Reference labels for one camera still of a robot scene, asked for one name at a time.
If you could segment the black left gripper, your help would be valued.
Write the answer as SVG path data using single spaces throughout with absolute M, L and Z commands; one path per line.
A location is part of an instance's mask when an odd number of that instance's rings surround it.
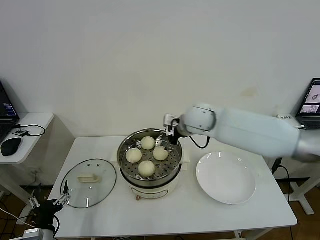
M 71 198 L 69 193 L 68 181 L 63 185 L 62 194 L 60 198 L 50 199 L 39 202 L 40 193 L 42 191 L 42 184 L 40 183 L 28 198 L 31 208 L 36 209 L 36 227 L 40 229 L 54 229 L 54 215 L 60 211 L 59 206 L 68 204 Z

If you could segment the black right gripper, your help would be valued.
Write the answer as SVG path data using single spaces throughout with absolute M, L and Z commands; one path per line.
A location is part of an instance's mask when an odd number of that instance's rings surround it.
M 166 126 L 166 135 L 170 143 L 164 145 L 164 149 L 168 152 L 173 151 L 172 145 L 176 146 L 178 144 L 179 138 L 181 137 L 181 135 L 178 132 L 178 127 L 179 127 L 179 124 Z

